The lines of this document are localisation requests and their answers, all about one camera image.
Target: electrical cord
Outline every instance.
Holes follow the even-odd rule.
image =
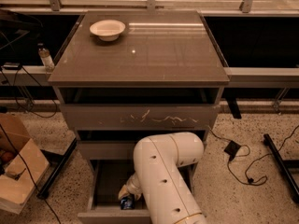
[[[13,48],[13,46],[12,46],[12,42],[8,40],[7,36],[6,36],[3,32],[1,32],[1,31],[0,31],[0,34],[1,34],[1,36],[7,41],[7,44],[4,45],[4,46],[3,46],[2,48],[0,48],[0,49],[3,49],[3,48],[5,48],[5,47],[7,47],[7,46],[10,46],[10,48],[12,49],[12,51],[13,51],[15,54],[17,54],[16,50],[15,50],[15,49]]]
[[[209,128],[209,131],[210,131],[216,138],[218,138],[218,139],[220,139],[220,140],[227,141],[227,142],[231,142],[231,141],[233,141],[233,140],[231,140],[231,139],[227,139],[227,138],[220,137],[220,136],[216,135],[216,134],[212,131],[212,129],[211,129],[210,127],[208,127],[208,128]],[[236,156],[235,156],[236,158],[238,158],[238,157],[246,157],[246,156],[248,156],[248,155],[250,154],[250,148],[249,148],[249,146],[247,146],[247,145],[243,145],[243,146],[241,146],[241,147],[246,147],[246,148],[248,149],[249,152],[248,152],[247,154],[244,154],[244,155],[236,155]],[[262,158],[264,158],[265,156],[268,156],[268,155],[270,155],[270,154],[266,154],[266,155],[262,156],[261,158],[259,158],[259,159],[257,159],[257,160],[260,160],[260,159],[262,159]],[[267,176],[265,175],[265,176],[262,176],[261,178],[259,178],[257,181],[254,181],[253,178],[251,178],[251,177],[248,176],[248,170],[249,170],[249,168],[250,168],[251,165],[252,165],[254,162],[256,162],[257,160],[253,161],[253,162],[250,164],[250,166],[249,166],[249,167],[246,169],[246,171],[245,171],[245,176],[246,176],[248,182],[241,181],[241,180],[234,174],[234,172],[232,171],[232,169],[231,169],[231,167],[230,167],[230,162],[231,162],[232,160],[228,160],[226,164],[227,164],[227,168],[228,168],[229,172],[232,174],[232,176],[233,176],[239,183],[241,183],[241,184],[243,184],[243,185],[248,185],[248,186],[255,186],[255,187],[257,187],[257,186],[261,186],[261,185],[263,185],[263,184],[267,181],[267,179],[268,179]]]
[[[40,86],[40,87],[42,87],[42,85],[22,66],[21,67],[21,69],[24,71],[24,72],[26,72],[27,73],[27,75],[31,78],[31,79],[33,79],[36,83],[37,83],[37,85],[38,86]],[[13,79],[13,84],[12,84],[12,87],[15,87],[15,84],[16,84],[16,80],[17,80],[17,75],[18,75],[18,73],[19,73],[19,71],[20,70],[17,70],[17,72],[15,73],[15,76],[14,76],[14,79]],[[39,114],[37,114],[36,112],[34,112],[34,111],[32,111],[32,109],[28,109],[26,106],[24,106],[24,105],[21,105],[20,103],[19,103],[19,101],[18,101],[18,99],[17,99],[17,97],[16,97],[16,95],[15,95],[15,93],[14,93],[14,98],[15,98],[15,101],[16,101],[16,104],[18,105],[18,108],[22,108],[22,109],[24,109],[25,111],[27,111],[27,112],[30,112],[30,113],[32,113],[32,114],[34,114],[34,115],[36,115],[36,116],[39,116],[39,117],[41,117],[41,118],[45,118],[45,119],[48,119],[48,118],[52,118],[53,116],[55,116],[56,114],[57,114],[57,111],[58,111],[58,106],[57,106],[57,104],[56,104],[56,102],[52,99],[52,101],[53,101],[53,103],[54,103],[54,105],[55,105],[55,110],[54,110],[54,112],[51,114],[51,115],[49,115],[49,116],[41,116],[41,115],[39,115]]]
[[[0,66],[0,72],[1,72],[2,76],[5,78],[5,80],[2,81],[2,84],[6,84],[7,83],[9,85],[9,87],[12,87],[11,84],[10,84],[10,82],[9,82],[9,80],[8,80],[8,78],[7,78],[7,76],[6,76],[6,74],[2,71],[2,67],[1,66]],[[16,100],[17,98],[16,98],[16,95],[15,95],[14,89],[12,89],[12,92],[13,92],[13,97]],[[19,110],[19,108],[20,107],[18,106],[17,108],[10,108],[10,109]]]
[[[219,136],[217,136],[217,135],[212,131],[212,129],[211,129],[209,126],[208,126],[208,128],[209,128],[209,131],[210,131],[216,138],[218,138],[218,139],[220,139],[220,140],[228,141],[228,142],[231,142],[231,141],[232,141],[231,139],[227,139],[227,138],[223,138],[223,137],[219,137]],[[292,130],[292,133],[291,133],[288,137],[286,137],[286,138],[283,140],[282,144],[280,145],[280,148],[278,149],[278,152],[280,152],[280,150],[284,147],[286,141],[287,141],[288,139],[290,139],[290,138],[295,134],[295,132],[296,132],[297,129],[299,129],[299,125],[297,125],[297,126]],[[250,148],[249,148],[248,146],[242,146],[242,147],[247,147],[247,148],[249,149],[249,153],[246,154],[246,155],[239,155],[239,156],[236,156],[236,157],[242,157],[242,156],[244,157],[244,156],[248,156],[248,155],[250,154]],[[248,168],[247,168],[246,171],[245,171],[245,176],[246,176],[246,179],[248,180],[247,183],[241,181],[241,180],[234,174],[234,172],[231,170],[230,165],[229,165],[229,163],[231,162],[230,160],[227,161],[227,168],[228,168],[228,170],[230,171],[230,173],[233,175],[233,177],[234,177],[239,183],[241,183],[241,184],[243,184],[243,185],[250,185],[250,186],[261,186],[261,185],[263,185],[263,184],[266,183],[266,181],[268,180],[268,177],[267,177],[266,175],[264,175],[264,176],[262,176],[261,178],[259,178],[257,181],[254,181],[253,178],[251,178],[251,177],[248,176],[248,171],[249,171],[249,169],[251,168],[251,166],[252,166],[256,161],[260,161],[260,160],[262,160],[263,158],[265,158],[265,157],[267,157],[267,156],[272,156],[272,153],[267,153],[267,154],[265,154],[265,155],[262,155],[260,158],[257,158],[257,159],[255,159],[254,161],[252,161],[251,164],[248,166]]]
[[[29,167],[28,167],[27,162],[26,162],[25,159],[22,157],[22,155],[20,154],[19,150],[16,149],[15,146],[12,144],[10,138],[9,138],[8,135],[7,135],[7,132],[5,131],[5,129],[3,128],[3,126],[1,125],[1,123],[0,123],[0,128],[1,128],[1,130],[3,131],[3,133],[4,133],[5,137],[6,137],[6,139],[7,139],[8,142],[9,142],[9,144],[12,146],[12,148],[15,150],[15,152],[17,153],[17,155],[21,158],[21,160],[22,160],[23,163],[25,164],[26,169],[27,169],[27,171],[28,171],[28,174],[29,174],[29,176],[30,176],[32,182],[34,183],[37,192],[39,192],[40,190],[39,190],[39,188],[38,188],[38,186],[37,186],[37,184],[36,184],[36,182],[35,182],[35,180],[34,180],[34,178],[33,178],[33,176],[32,176],[32,173],[31,173],[31,171],[30,171],[30,169],[29,169]],[[48,206],[48,208],[50,209],[50,211],[55,215],[55,217],[56,217],[58,223],[61,224],[61,221],[60,221],[58,215],[56,214],[56,212],[54,211],[54,209],[50,206],[50,204],[47,202],[47,200],[44,199],[44,202],[45,202],[45,204]]]
[[[41,27],[44,27],[43,23],[41,22],[41,20],[38,19],[38,18],[36,18],[36,17],[34,17],[34,16],[31,16],[31,15],[28,15],[28,14],[25,14],[25,13],[16,12],[16,11],[11,11],[11,12],[13,14],[16,14],[16,15],[21,15],[21,16],[28,17],[28,18],[31,18],[33,20],[36,20],[40,24]]]

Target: terrazzo floor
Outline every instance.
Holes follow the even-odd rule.
[[[49,119],[31,113],[16,112],[41,149],[63,154],[74,139],[67,129],[61,113]],[[49,112],[38,113],[48,116]],[[263,144],[263,135],[268,133],[279,147],[293,129],[299,125],[299,114],[242,114],[242,119],[234,119],[229,113],[220,113],[213,133],[219,137],[232,139],[239,145],[248,146],[250,154],[236,157],[229,167],[235,176],[246,182],[245,170],[250,163],[269,152]],[[286,181],[281,177],[272,156],[258,161],[249,169],[254,180],[266,175],[264,185],[253,187],[242,185],[229,172],[228,155],[223,152],[228,141],[210,134],[207,139],[203,159],[194,174],[194,196],[209,224],[239,223],[299,223],[299,204],[292,200]],[[240,148],[237,155],[245,155],[246,147]],[[280,151],[283,158],[299,158],[299,129],[285,142]],[[49,176],[47,171],[39,187]],[[299,172],[294,173],[299,181]],[[77,214],[85,212],[93,175],[87,162],[75,150],[53,186],[47,199],[61,223],[80,223]],[[0,210],[0,223],[58,223],[54,214],[43,200],[30,197],[19,215]]]

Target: orange object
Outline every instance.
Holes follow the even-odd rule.
[[[15,154],[12,152],[5,152],[4,154],[1,155],[1,161],[3,164],[12,161],[14,158],[15,158]]]

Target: scratched drawer front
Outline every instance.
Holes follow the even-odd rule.
[[[74,130],[206,129],[213,126],[220,106],[62,105],[61,109]]]

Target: power adapter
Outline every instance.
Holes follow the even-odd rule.
[[[241,146],[233,140],[227,145],[224,152],[230,155],[229,161],[232,161],[235,158],[235,154],[240,148]]]

